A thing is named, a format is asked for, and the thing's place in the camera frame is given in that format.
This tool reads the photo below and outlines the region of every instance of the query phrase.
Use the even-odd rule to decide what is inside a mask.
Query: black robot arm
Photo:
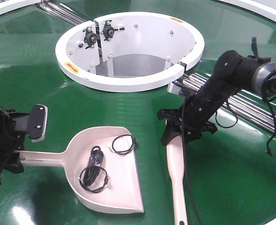
[[[201,138],[201,132],[217,131],[208,119],[227,99],[241,89],[262,96],[264,101],[276,94],[276,62],[271,58],[243,57],[235,50],[223,53],[217,60],[213,75],[197,91],[181,87],[185,103],[179,109],[160,109],[160,120],[167,120],[161,142],[167,145],[181,134],[181,120],[184,119],[185,142]]]
[[[15,150],[24,150],[26,135],[34,142],[43,140],[46,118],[47,107],[44,105],[34,106],[30,113],[3,110],[0,107],[0,174],[3,170],[12,173],[24,171],[19,153]]]

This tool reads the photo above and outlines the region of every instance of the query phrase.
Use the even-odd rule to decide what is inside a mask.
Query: dustpan
[[[124,127],[91,127],[76,134],[64,152],[18,152],[23,165],[63,167],[76,197],[91,210],[113,214],[144,212],[134,151],[124,156],[112,151],[112,142],[123,134],[130,132]],[[118,145],[130,148],[131,141],[131,137],[124,136],[118,140]],[[81,187],[79,177],[96,145],[104,153],[102,167],[107,171],[109,181],[103,191],[94,194]],[[103,183],[103,179],[97,179],[97,182]]]

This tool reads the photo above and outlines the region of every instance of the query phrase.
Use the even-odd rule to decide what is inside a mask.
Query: black cable
[[[182,111],[181,111],[181,140],[182,140],[183,152],[184,152],[184,168],[185,168],[185,175],[186,175],[186,185],[187,185],[188,193],[189,193],[189,196],[190,196],[190,199],[191,199],[191,203],[192,203],[195,215],[198,219],[198,222],[199,222],[200,225],[204,225],[204,223],[202,222],[200,213],[198,211],[198,208],[196,206],[196,203],[195,203],[194,195],[192,193],[191,184],[190,184],[190,180],[189,180],[188,167],[186,165],[184,110],[183,110],[185,108],[185,106],[186,106],[186,98],[185,98],[185,101],[183,103],[183,107],[182,107]]]
[[[215,121],[216,121],[216,124],[218,124],[220,127],[225,128],[225,129],[228,129],[228,128],[232,128],[233,126],[235,126],[235,125],[237,124],[239,118],[238,118],[238,115],[237,115],[237,114],[233,111],[233,109],[230,107],[230,104],[229,104],[228,100],[226,100],[226,109],[227,109],[228,111],[230,111],[230,112],[232,113],[232,115],[236,118],[236,122],[235,122],[233,125],[230,125],[230,126],[228,126],[228,127],[221,125],[221,124],[218,122],[218,119],[217,119],[217,115],[218,115],[218,112],[217,112],[217,111],[216,111],[216,113],[215,113]]]
[[[275,112],[272,108],[272,105],[271,105],[271,101],[275,100],[276,99],[276,96],[273,97],[272,99],[268,99],[268,96],[267,96],[267,90],[268,90],[268,87],[269,85],[276,81],[276,78],[275,79],[269,79],[269,80],[266,80],[264,82],[264,84],[262,85],[262,88],[261,88],[261,93],[262,93],[262,100],[264,102],[267,103],[268,107],[269,107],[269,110],[271,112],[271,115],[272,115],[272,119],[273,119],[273,124],[274,124],[274,132],[272,134],[272,136],[269,138],[269,140],[267,141],[266,143],[266,146],[267,146],[267,154],[270,155],[270,156],[273,156],[273,152],[272,152],[272,149],[270,147],[270,142],[273,140],[273,138],[275,138],[276,136],[276,116],[275,116]]]
[[[121,137],[124,137],[124,136],[130,136],[131,139],[132,139],[132,144],[131,144],[131,146],[129,147],[129,149],[127,149],[127,150],[117,151],[117,150],[114,148],[114,143],[115,143],[116,140],[118,140],[118,138],[121,138]],[[136,145],[136,139],[135,139],[132,135],[130,135],[130,134],[124,134],[124,135],[120,135],[120,136],[118,136],[118,137],[116,137],[116,138],[114,139],[114,141],[112,142],[112,150],[113,150],[115,153],[117,153],[118,155],[124,156],[124,155],[127,155],[128,153],[130,153],[130,152],[134,149],[135,145]]]
[[[90,188],[88,188],[88,186],[84,185],[84,183],[82,182],[82,174],[83,174],[83,172],[87,171],[88,169],[90,169],[92,167],[97,167],[97,168],[101,169],[102,171],[104,171],[104,173],[105,173],[105,178],[104,178],[104,184],[103,184],[103,186],[101,186],[99,188],[96,188],[94,190],[91,190]],[[92,192],[94,194],[101,192],[104,189],[104,187],[108,184],[108,181],[109,181],[109,178],[108,178],[107,171],[103,167],[98,166],[98,165],[89,165],[86,168],[84,168],[82,170],[81,174],[80,174],[80,184],[81,184],[81,187],[83,189],[85,189],[86,191]]]

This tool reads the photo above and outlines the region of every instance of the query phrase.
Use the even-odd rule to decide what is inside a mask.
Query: green table
[[[61,1],[85,19],[125,11],[148,11],[187,21],[204,36],[202,60],[195,68],[212,73],[225,51],[259,54],[276,61],[276,24],[254,13],[211,0]],[[49,108],[46,138],[25,142],[27,150],[61,152],[79,131],[95,126],[123,126],[138,141],[137,167],[144,214],[109,215],[79,203],[62,168],[26,167],[2,173],[0,225],[171,225],[173,205],[166,150],[160,143],[164,122],[160,108],[178,108],[183,98],[166,87],[140,93],[109,93],[70,80],[56,62],[54,48],[72,25],[29,6],[0,16],[0,105],[27,112],[37,103]],[[258,105],[266,107],[258,100]],[[220,121],[230,123],[226,111]],[[206,225],[259,225],[276,217],[276,139],[274,156],[265,153],[270,134],[240,119],[231,129],[186,145],[195,201]],[[197,225],[186,192],[188,221]]]

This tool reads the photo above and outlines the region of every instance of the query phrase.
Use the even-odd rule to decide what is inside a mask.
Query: warning label
[[[79,73],[80,70],[79,68],[77,68],[75,65],[73,65],[71,62],[66,62],[65,66],[67,66],[72,72],[74,72],[75,74]]]
[[[183,23],[183,22],[184,22],[183,20],[180,20],[180,19],[175,18],[175,17],[171,17],[170,19],[175,20],[175,21],[180,22],[180,23]]]

